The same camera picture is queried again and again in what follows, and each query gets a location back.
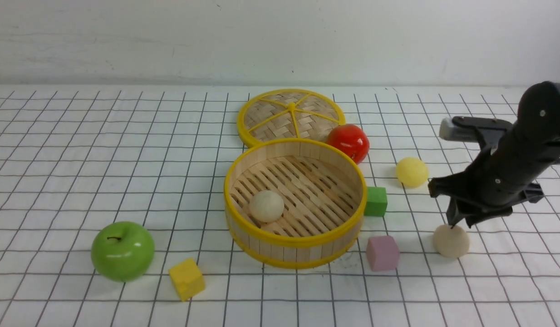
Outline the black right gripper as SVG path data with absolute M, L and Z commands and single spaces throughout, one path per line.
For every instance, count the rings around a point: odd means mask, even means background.
M 519 203 L 544 197 L 535 179 L 560 161 L 560 136 L 540 136 L 523 128 L 466 128 L 481 151 L 459 173 L 433 178 L 431 197 L 450 198 L 447 223 L 465 221 L 472 228 L 493 218 L 508 217 Z

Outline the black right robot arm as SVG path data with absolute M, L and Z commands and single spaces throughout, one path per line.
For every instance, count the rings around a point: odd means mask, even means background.
M 543 81 L 527 89 L 518 118 L 506 120 L 454 116 L 444 118 L 438 136 L 446 141 L 477 143 L 480 152 L 462 171 L 432 178 L 432 198 L 450 198 L 447 223 L 471 227 L 508 217 L 520 203 L 544 198 L 535 182 L 546 169 L 560 165 L 560 83 Z

